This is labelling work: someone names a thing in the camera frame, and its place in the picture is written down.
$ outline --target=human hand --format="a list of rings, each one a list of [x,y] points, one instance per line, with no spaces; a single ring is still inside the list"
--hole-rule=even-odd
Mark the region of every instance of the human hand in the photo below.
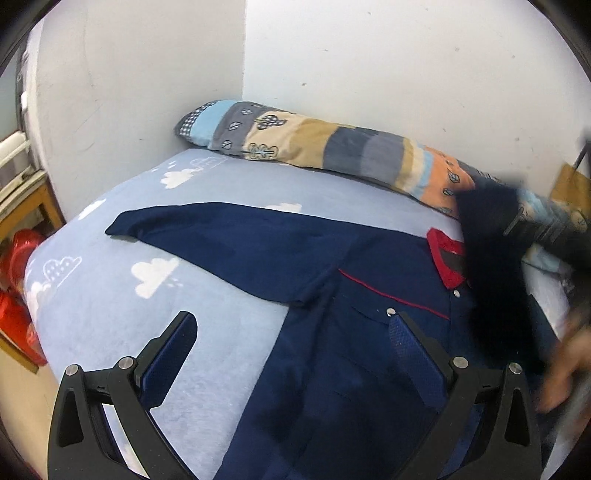
[[[553,353],[539,392],[538,411],[549,412],[570,397],[575,372],[591,372],[591,327],[587,318],[586,309],[575,308],[569,312],[566,334]],[[582,409],[568,434],[578,438],[590,419],[591,404]]]

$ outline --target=white wall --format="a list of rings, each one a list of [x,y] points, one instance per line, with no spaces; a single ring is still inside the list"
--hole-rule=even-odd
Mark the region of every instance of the white wall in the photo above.
[[[62,0],[47,15],[32,137],[66,219],[185,149],[185,113],[240,97],[244,1]]]
[[[548,194],[591,83],[527,0],[248,0],[243,96],[405,135]]]

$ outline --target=floor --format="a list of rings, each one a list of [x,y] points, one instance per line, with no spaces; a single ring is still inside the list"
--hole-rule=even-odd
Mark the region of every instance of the floor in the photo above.
[[[57,387],[48,366],[33,374],[0,351],[0,416],[17,450],[45,480]]]

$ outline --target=metal screw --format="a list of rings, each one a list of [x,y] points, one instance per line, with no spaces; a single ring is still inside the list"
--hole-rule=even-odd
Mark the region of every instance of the metal screw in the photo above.
[[[466,360],[464,357],[462,356],[455,356],[453,358],[453,364],[458,367],[458,368],[467,368],[468,366],[468,360]]]
[[[130,356],[125,356],[123,357],[121,360],[119,360],[119,362],[117,363],[117,365],[119,366],[119,368],[121,370],[127,370],[129,367],[131,367],[131,365],[134,364],[134,359],[131,358]]]
[[[78,365],[76,364],[71,364],[68,366],[68,368],[66,368],[66,375],[68,377],[71,377],[72,375],[74,375],[76,372],[78,371]]]
[[[523,372],[523,368],[521,368],[521,365],[516,364],[515,362],[511,362],[509,364],[509,370],[511,370],[515,375],[519,375]]]

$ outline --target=white cloud print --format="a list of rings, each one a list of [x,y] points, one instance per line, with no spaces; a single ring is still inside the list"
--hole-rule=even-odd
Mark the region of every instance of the white cloud print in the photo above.
[[[168,171],[164,173],[164,177],[162,180],[160,180],[160,183],[166,185],[166,189],[175,189],[179,185],[182,185],[186,181],[192,179],[196,173],[217,167],[219,164],[224,163],[225,161],[225,158],[217,157],[194,158],[189,162],[194,168],[184,168],[180,171]],[[173,168],[175,166],[176,162],[169,162],[168,164],[168,168]]]
[[[166,280],[169,275],[178,267],[178,258],[173,257],[170,260],[164,258],[153,258],[150,263],[138,262],[131,267],[132,275],[141,281],[136,286],[135,292],[143,299],[148,299],[158,289],[160,285]]]
[[[269,210],[279,210],[280,212],[301,212],[301,204],[299,203],[280,203],[279,205],[267,205],[265,208]]]
[[[43,264],[45,282],[33,282],[31,289],[25,293],[25,300],[33,322],[37,321],[37,312],[44,300],[53,295],[66,278],[82,263],[81,257],[64,257],[61,260],[51,259]]]
[[[88,207],[86,207],[84,210],[80,212],[80,215],[78,215],[78,220],[86,218],[90,213],[94,212],[98,207],[100,207],[105,201],[106,199],[102,199],[91,203]]]

